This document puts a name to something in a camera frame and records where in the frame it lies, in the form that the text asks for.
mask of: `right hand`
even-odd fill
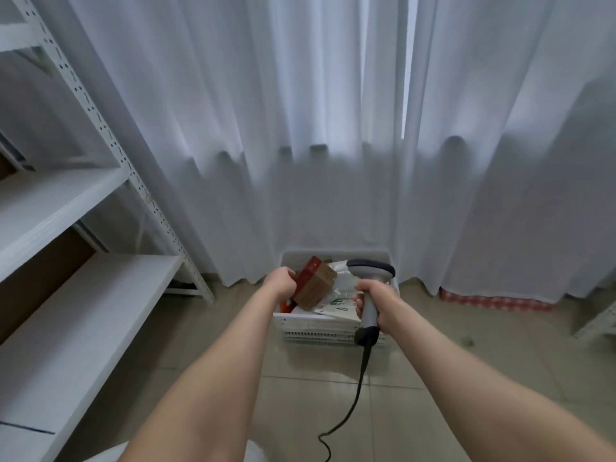
[[[355,290],[369,293],[374,306],[379,311],[376,320],[379,328],[385,334],[389,334],[396,322],[396,311],[402,306],[407,306],[396,290],[383,282],[372,279],[362,279],[355,286]],[[353,295],[352,300],[357,303],[357,316],[361,319],[364,312],[364,294]]]

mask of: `brown cardboard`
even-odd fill
[[[304,288],[293,297],[293,300],[301,309],[312,310],[334,287],[337,276],[336,271],[327,263],[321,263]]]

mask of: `white curtain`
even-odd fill
[[[225,284],[366,249],[557,301],[616,266],[616,0],[35,1]]]

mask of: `white plastic basket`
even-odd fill
[[[348,256],[342,259],[351,259],[353,257],[361,256]],[[389,256],[372,255],[364,257],[390,262]],[[394,287],[398,292],[400,291],[395,277],[389,281],[389,285]],[[275,312],[273,314],[273,324],[282,332],[284,339],[289,342],[337,346],[354,346],[355,342],[353,341],[353,336],[359,327],[359,323],[356,322],[311,313]],[[388,343],[389,336],[379,334],[379,339],[375,346],[382,347],[386,346]]]

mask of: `forearm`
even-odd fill
[[[393,338],[474,462],[613,460],[613,448],[547,398],[452,343],[412,308]]]
[[[276,294],[261,287],[167,392],[123,462],[241,461]]]

